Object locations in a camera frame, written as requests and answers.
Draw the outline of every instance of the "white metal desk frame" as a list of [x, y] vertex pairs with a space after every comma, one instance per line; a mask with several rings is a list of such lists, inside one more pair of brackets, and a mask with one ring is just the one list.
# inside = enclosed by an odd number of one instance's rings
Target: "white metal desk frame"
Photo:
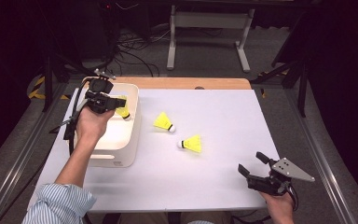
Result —
[[242, 29], [241, 41], [236, 41], [236, 49], [240, 57], [243, 72], [250, 72], [250, 66], [246, 59], [243, 47], [249, 28], [252, 23], [254, 9], [250, 9], [247, 14], [228, 14], [228, 13], [200, 13], [200, 12], [176, 12], [176, 7], [171, 9], [171, 42], [168, 52], [167, 69], [173, 70], [175, 62], [175, 28], [176, 27], [200, 27], [200, 28], [227, 28]]

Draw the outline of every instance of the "floor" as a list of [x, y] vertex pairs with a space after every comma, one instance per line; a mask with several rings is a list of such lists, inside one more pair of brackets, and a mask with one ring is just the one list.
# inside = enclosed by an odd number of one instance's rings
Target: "floor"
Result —
[[[287, 29], [252, 29], [245, 44], [251, 66], [250, 73], [243, 73], [233, 43], [240, 33], [232, 30], [184, 29], [177, 36], [175, 68], [166, 69], [169, 36], [168, 26], [155, 27], [154, 43], [132, 48], [124, 43], [121, 48], [151, 64], [153, 76], [160, 77], [244, 77], [254, 79], [260, 72], [270, 71], [270, 63], [289, 34]], [[123, 35], [130, 41], [133, 35]], [[151, 76], [149, 69], [137, 58], [118, 54], [108, 70], [117, 76]], [[97, 64], [85, 61], [85, 66]], [[72, 75], [68, 84], [55, 85], [57, 95], [70, 95], [78, 87], [82, 75]], [[284, 90], [279, 78], [263, 85], [253, 85], [271, 136], [281, 157], [290, 158], [295, 164], [316, 177], [314, 183], [294, 180], [299, 195], [299, 208], [295, 223], [358, 223], [358, 186], [342, 162], [337, 149], [329, 138], [316, 102], [308, 86], [306, 117], [296, 110], [297, 86]], [[29, 199], [34, 193], [38, 169], [43, 167], [55, 140], [48, 133], [62, 122], [68, 100], [57, 100], [47, 112], [42, 112], [44, 102], [32, 103], [10, 137], [0, 149], [0, 223], [21, 223]], [[233, 211], [236, 216], [247, 216], [252, 211]], [[247, 221], [257, 220], [267, 214], [258, 210]], [[89, 214], [92, 223], [102, 223], [104, 214]]]

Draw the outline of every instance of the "white desk leg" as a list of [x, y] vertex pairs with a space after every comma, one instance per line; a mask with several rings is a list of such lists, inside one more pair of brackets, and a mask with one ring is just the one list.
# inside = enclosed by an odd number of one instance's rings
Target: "white desk leg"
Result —
[[243, 26], [242, 40], [241, 40], [241, 42], [240, 41], [235, 42], [237, 52], [238, 52], [238, 56], [240, 57], [242, 70], [245, 73], [250, 72], [251, 68], [250, 68], [248, 60], [246, 58], [245, 51], [243, 50], [243, 46], [245, 46], [246, 37], [248, 36], [249, 29], [251, 27], [252, 19], [253, 19], [254, 14], [255, 14], [255, 10], [250, 9], [249, 14], [248, 14], [248, 18], [247, 18], [247, 20], [246, 20], [246, 22], [245, 22], [245, 24]]
[[167, 69], [173, 70], [175, 64], [175, 50], [176, 50], [176, 40], [175, 40], [175, 6], [172, 6], [171, 9], [171, 41], [170, 41], [170, 49], [168, 51], [168, 61], [167, 61]]

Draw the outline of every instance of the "white container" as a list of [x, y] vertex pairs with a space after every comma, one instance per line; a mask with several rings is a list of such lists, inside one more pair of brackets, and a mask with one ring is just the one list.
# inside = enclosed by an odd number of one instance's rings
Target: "white container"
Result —
[[89, 166], [128, 167], [136, 156], [141, 129], [141, 107], [137, 86], [114, 83], [109, 95], [126, 95], [131, 117], [124, 120], [119, 114], [108, 121], [106, 133], [98, 142], [89, 160]]

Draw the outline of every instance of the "forearm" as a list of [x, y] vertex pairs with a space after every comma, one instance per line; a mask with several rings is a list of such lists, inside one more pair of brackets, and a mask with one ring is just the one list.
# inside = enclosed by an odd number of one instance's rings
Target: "forearm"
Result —
[[81, 137], [68, 162], [58, 175], [55, 183], [73, 184], [82, 188], [90, 156], [97, 145], [97, 142], [98, 139], [95, 137]]

